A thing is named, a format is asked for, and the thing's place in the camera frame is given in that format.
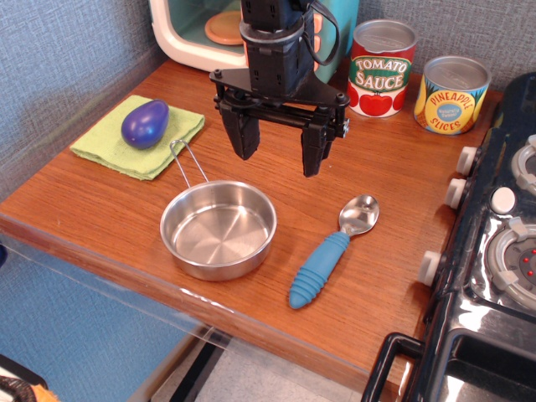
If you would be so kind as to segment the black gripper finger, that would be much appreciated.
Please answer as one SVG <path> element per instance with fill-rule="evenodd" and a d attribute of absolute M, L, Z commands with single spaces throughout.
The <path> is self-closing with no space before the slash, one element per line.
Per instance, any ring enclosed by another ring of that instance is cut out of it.
<path fill-rule="evenodd" d="M 335 140 L 335 128 L 329 109 L 316 109 L 302 128 L 301 149 L 303 174 L 309 178 L 319 173 Z"/>
<path fill-rule="evenodd" d="M 260 144 L 259 119 L 251 116 L 247 108 L 224 100 L 219 103 L 219 112 L 235 154 L 242 160 L 249 159 Z"/>

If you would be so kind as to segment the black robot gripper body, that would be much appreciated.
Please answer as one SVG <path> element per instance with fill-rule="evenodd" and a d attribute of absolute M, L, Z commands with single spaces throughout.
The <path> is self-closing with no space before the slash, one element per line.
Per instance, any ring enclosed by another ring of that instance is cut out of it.
<path fill-rule="evenodd" d="M 329 109 L 335 138 L 345 137 L 349 98 L 319 80 L 314 73 L 314 31 L 293 28 L 262 32 L 242 28 L 248 66 L 216 69 L 210 73 L 217 95 L 214 102 L 227 101 L 247 108 L 251 116 L 302 129 L 316 109 Z"/>

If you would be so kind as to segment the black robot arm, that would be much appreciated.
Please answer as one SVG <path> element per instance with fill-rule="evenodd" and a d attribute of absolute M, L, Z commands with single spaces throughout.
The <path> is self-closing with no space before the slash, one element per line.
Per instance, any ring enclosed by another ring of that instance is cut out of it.
<path fill-rule="evenodd" d="M 248 65 L 210 73 L 214 102 L 234 152 L 249 159 L 260 144 L 260 122 L 301 129 L 303 173 L 318 174 L 332 142 L 348 132 L 348 96 L 322 82 L 315 64 L 329 64 L 340 47 L 319 59 L 314 49 L 314 15 L 337 20 L 318 1 L 243 1 L 240 35 Z"/>

